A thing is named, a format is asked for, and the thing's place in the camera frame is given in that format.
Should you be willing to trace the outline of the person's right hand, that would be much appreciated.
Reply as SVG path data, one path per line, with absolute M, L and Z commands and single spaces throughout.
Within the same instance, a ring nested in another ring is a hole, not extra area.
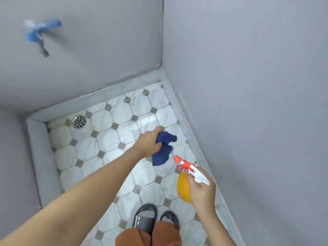
M 215 210 L 216 185 L 202 167 L 197 167 L 197 169 L 208 178 L 211 184 L 207 186 L 204 183 L 196 183 L 196 197 L 194 200 L 191 200 L 191 204 L 194 207 L 195 211 Z

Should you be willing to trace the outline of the person's left hand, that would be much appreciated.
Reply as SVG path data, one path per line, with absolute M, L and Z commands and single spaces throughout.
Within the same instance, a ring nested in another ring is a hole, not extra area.
M 135 153 L 139 155 L 139 158 L 150 157 L 158 151 L 151 151 L 151 131 L 147 131 L 142 134 L 138 140 L 132 146 Z

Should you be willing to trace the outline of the orange spray bottle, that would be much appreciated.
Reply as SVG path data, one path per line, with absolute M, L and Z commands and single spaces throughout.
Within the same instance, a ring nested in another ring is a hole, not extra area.
M 176 182 L 177 194 L 184 202 L 191 203 L 187 174 L 192 175 L 194 177 L 194 181 L 198 184 L 204 183 L 209 186 L 211 183 L 208 178 L 196 168 L 195 164 L 182 159 L 178 155 L 174 156 L 174 161 L 178 165 L 177 169 L 182 170 Z

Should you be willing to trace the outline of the dark blue cleaning cloth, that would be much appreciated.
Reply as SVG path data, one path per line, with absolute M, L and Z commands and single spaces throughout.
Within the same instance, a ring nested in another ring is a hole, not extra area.
M 169 145 L 169 143 L 176 141 L 176 135 L 170 134 L 166 131 L 159 132 L 156 143 L 162 143 L 162 146 L 158 152 L 152 155 L 152 164 L 154 167 L 163 165 L 169 160 L 170 153 L 173 150 L 173 147 Z

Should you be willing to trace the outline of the person's right forearm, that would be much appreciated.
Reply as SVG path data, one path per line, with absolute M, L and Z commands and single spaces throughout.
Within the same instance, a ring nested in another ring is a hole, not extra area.
M 211 246 L 237 246 L 215 210 L 199 210 L 196 214 L 207 233 Z

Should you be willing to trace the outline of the person's left forearm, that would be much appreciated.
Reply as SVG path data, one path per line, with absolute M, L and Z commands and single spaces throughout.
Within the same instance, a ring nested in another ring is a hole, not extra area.
M 108 210 L 145 152 L 128 149 L 52 201 L 0 241 L 0 246 L 80 246 Z

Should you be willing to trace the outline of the black slide sandal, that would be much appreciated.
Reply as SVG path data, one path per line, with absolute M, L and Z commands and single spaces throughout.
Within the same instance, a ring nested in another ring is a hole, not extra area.
M 143 204 L 134 216 L 132 228 L 138 228 L 140 231 L 143 231 L 151 236 L 156 219 L 157 207 L 154 204 Z
M 179 220 L 178 220 L 178 217 L 172 212 L 172 211 L 165 211 L 159 221 L 164 221 L 164 222 L 169 222 L 169 223 L 172 223 L 174 224 L 174 228 L 179 230 Z

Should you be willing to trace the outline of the person's orange trousers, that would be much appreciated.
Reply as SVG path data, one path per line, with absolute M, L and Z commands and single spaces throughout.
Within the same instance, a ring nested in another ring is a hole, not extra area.
M 182 246 L 182 240 L 173 223 L 159 221 L 152 235 L 138 228 L 126 229 L 116 237 L 115 246 Z

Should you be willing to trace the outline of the round metal floor drain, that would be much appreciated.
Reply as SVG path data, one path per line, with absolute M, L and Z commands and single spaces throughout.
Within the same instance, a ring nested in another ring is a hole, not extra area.
M 72 119 L 72 127 L 74 129 L 81 129 L 86 125 L 86 123 L 87 120 L 83 115 L 77 115 Z

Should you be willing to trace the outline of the blue wall tap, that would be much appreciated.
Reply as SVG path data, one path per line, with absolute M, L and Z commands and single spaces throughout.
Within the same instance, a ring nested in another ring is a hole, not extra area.
M 45 49 L 43 33 L 61 27 L 62 22 L 58 19 L 50 19 L 43 22 L 25 20 L 24 25 L 26 27 L 25 37 L 27 40 L 37 44 L 41 55 L 47 58 L 49 52 Z

